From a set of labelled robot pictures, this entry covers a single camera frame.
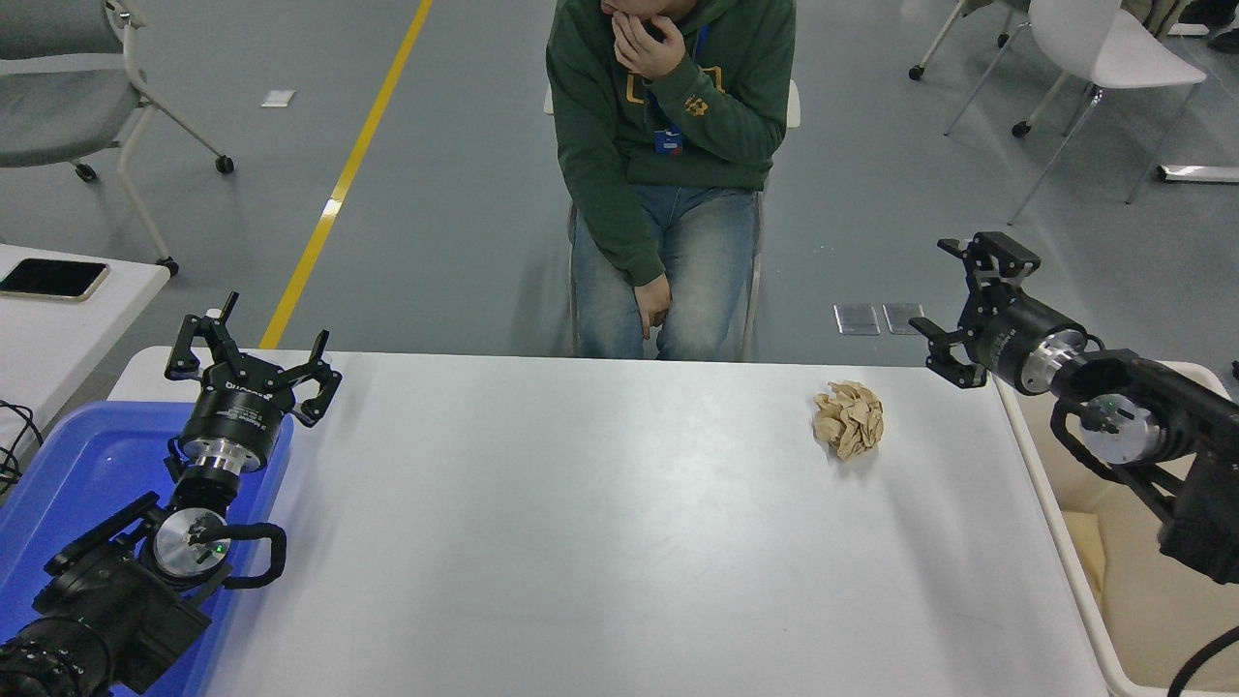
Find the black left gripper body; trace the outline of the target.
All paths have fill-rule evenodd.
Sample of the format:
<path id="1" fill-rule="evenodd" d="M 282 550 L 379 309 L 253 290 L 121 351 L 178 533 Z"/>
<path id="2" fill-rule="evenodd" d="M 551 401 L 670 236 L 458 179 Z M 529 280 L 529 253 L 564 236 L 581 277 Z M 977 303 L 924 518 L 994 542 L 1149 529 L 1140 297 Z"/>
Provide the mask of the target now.
<path id="1" fill-rule="evenodd" d="M 270 454 L 292 411 L 292 389 L 261 379 L 256 387 L 221 374 L 199 378 L 199 396 L 180 435 L 180 451 L 198 454 L 209 441 L 228 439 L 252 454 Z"/>

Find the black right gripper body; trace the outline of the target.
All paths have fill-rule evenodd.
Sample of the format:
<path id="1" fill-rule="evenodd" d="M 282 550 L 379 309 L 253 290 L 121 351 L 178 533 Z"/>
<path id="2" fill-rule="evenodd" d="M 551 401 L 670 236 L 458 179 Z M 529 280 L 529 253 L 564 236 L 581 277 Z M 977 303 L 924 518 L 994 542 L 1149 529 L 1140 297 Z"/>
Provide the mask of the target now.
<path id="1" fill-rule="evenodd" d="M 1027 293 L 987 300 L 969 296 L 961 329 L 973 331 L 965 352 L 973 361 L 1018 391 L 1047 391 L 1058 366 L 1049 354 L 1066 348 L 1068 318 Z"/>

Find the person's right hand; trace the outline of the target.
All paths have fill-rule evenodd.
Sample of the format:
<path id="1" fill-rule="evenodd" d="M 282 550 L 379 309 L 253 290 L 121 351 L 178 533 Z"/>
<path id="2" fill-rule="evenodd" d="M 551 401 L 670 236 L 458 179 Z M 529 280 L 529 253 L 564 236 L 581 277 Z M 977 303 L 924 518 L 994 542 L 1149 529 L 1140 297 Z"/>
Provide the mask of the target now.
<path id="1" fill-rule="evenodd" d="M 633 288 L 634 300 L 639 313 L 643 340 L 650 339 L 650 332 L 664 326 L 672 306 L 672 290 L 667 274 L 659 275 L 653 281 L 642 284 Z"/>

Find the person's left hand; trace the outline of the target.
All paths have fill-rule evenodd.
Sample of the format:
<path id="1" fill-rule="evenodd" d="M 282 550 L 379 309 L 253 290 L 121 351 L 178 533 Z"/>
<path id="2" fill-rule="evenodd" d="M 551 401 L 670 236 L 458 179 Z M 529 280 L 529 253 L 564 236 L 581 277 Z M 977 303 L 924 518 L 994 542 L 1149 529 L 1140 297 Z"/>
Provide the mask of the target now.
<path id="1" fill-rule="evenodd" d="M 615 31 L 615 57 L 629 74 L 655 82 L 684 58 L 685 45 L 676 22 L 686 19 L 695 1 L 602 1 L 600 10 Z"/>

